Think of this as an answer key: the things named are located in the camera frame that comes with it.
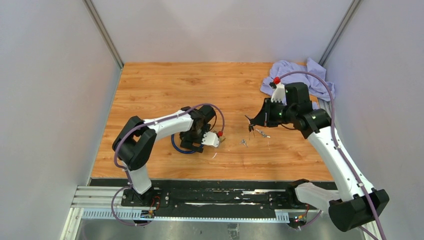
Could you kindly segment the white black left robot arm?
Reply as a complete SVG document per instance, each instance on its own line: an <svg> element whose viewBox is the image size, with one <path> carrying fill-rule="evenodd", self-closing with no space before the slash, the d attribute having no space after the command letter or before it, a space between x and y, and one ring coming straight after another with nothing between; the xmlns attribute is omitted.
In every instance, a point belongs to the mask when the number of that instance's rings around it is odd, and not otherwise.
<svg viewBox="0 0 424 240"><path fill-rule="evenodd" d="M154 193L147 170L155 143L167 137L173 140L179 135L177 150L181 153L202 153L205 146L217 148L223 130L213 131L214 125L210 121L221 113L215 105L202 103L153 119L131 117L112 144L113 162L127 177L129 188L123 199L142 207L158 202L159 196Z"/></svg>

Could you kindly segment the blue cable lock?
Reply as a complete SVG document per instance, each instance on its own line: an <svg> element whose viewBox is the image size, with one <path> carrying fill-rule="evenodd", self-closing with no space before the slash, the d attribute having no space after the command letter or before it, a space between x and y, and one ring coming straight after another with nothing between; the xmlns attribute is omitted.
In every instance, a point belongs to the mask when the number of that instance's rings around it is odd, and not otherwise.
<svg viewBox="0 0 424 240"><path fill-rule="evenodd" d="M171 136L170 136L170 139L171 139L171 144L172 144L172 146L173 146L173 148L177 151L177 152L179 152L179 153L182 153L182 154L194 154L195 153L195 151L193 151L193 150L182 150L181 148L179 148L178 146L177 146L177 144L176 144L176 142L175 142L175 135L174 134L172 134Z"/></svg>

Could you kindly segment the small silver keys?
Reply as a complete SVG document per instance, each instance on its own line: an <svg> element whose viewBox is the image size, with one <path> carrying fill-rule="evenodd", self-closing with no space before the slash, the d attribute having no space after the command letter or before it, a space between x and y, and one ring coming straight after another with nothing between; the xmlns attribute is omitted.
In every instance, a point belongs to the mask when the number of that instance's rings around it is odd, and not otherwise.
<svg viewBox="0 0 424 240"><path fill-rule="evenodd" d="M244 145L245 147L248 147L248 144L245 139L242 139L239 144Z"/></svg>

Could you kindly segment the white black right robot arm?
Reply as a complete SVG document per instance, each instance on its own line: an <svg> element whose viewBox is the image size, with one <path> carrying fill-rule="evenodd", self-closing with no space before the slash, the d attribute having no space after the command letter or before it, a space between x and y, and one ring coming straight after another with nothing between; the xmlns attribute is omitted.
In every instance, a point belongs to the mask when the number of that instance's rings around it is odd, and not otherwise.
<svg viewBox="0 0 424 240"><path fill-rule="evenodd" d="M308 86L303 82L270 83L271 97L263 100L259 113L249 119L255 126L274 128L292 124L316 149L337 187L326 190L306 179L290 183L286 203L294 209L308 204L327 212L332 223L342 232L376 221L390 198L384 189L377 190L358 169L344 150L330 115L313 108Z"/></svg>

